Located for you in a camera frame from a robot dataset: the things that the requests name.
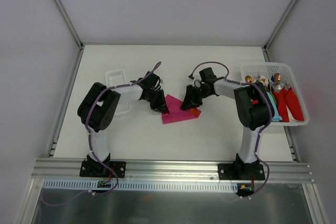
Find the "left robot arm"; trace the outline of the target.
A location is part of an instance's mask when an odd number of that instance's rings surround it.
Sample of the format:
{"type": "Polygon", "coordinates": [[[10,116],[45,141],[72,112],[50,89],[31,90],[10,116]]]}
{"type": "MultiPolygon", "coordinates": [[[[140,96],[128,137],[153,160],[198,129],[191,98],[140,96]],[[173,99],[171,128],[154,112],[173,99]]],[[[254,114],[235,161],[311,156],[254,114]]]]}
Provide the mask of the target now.
{"type": "Polygon", "coordinates": [[[152,71],[127,84],[108,87],[96,82],[92,85],[77,110],[89,137],[89,153],[82,161],[79,176],[124,177],[121,168],[125,168],[125,162],[111,161],[106,129],[119,104],[141,100],[147,101],[152,111],[169,114],[161,79],[152,71]]]}

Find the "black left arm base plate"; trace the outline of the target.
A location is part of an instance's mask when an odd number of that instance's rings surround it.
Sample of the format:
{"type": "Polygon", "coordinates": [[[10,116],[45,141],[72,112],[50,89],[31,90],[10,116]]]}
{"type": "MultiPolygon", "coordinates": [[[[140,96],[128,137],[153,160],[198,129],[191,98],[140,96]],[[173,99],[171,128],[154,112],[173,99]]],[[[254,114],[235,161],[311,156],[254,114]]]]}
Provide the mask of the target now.
{"type": "MultiPolygon", "coordinates": [[[[118,178],[124,178],[126,172],[126,162],[122,161],[111,161],[108,158],[103,161],[106,166],[109,166],[111,170],[115,172],[118,178]]],[[[90,157],[84,159],[81,163],[81,168],[79,172],[80,177],[90,177],[90,178],[107,178],[109,177],[111,171],[100,163],[94,161],[90,157]]]]}

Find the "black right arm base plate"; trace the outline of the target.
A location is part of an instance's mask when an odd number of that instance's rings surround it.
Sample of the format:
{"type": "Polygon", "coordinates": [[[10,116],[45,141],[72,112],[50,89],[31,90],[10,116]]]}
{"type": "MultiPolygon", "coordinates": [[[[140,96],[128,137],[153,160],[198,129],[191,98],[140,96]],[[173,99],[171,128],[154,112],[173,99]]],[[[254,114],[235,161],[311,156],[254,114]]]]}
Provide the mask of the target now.
{"type": "Polygon", "coordinates": [[[256,161],[251,164],[220,163],[217,165],[220,180],[265,180],[264,167],[256,161]]]}

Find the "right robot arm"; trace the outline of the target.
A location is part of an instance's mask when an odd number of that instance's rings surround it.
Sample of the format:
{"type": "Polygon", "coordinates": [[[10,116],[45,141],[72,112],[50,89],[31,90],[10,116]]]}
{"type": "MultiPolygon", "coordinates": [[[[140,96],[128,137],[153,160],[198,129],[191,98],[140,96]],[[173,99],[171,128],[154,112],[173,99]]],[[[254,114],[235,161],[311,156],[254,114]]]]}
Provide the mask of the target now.
{"type": "Polygon", "coordinates": [[[260,82],[241,83],[217,79],[202,82],[198,87],[189,84],[181,110],[198,108],[203,99],[212,95],[235,100],[237,114],[243,126],[242,143],[231,164],[218,164],[220,180],[265,180],[264,167],[268,165],[258,156],[261,133],[269,126],[274,109],[260,82]]]}

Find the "orange plastic spoon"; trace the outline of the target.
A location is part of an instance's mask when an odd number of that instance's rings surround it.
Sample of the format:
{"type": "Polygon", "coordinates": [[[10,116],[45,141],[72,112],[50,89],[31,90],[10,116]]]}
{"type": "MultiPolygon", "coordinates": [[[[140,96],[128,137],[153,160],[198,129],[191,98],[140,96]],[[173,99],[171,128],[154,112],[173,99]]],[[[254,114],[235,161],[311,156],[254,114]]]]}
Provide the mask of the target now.
{"type": "Polygon", "coordinates": [[[195,115],[196,117],[199,117],[201,111],[197,108],[193,108],[193,109],[190,109],[189,112],[193,115],[195,115]]]}

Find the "pink paper napkin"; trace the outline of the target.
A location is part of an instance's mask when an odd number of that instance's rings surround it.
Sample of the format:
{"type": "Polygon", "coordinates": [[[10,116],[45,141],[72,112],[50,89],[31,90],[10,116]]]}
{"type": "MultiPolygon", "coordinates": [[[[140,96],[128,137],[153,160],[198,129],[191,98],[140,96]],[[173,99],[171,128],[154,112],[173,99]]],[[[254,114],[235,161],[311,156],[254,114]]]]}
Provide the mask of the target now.
{"type": "Polygon", "coordinates": [[[175,122],[187,121],[192,119],[197,119],[195,115],[191,114],[189,110],[182,111],[180,109],[182,105],[182,101],[171,96],[166,95],[165,97],[167,107],[170,111],[169,114],[162,114],[162,122],[163,124],[170,124],[175,122]]]}

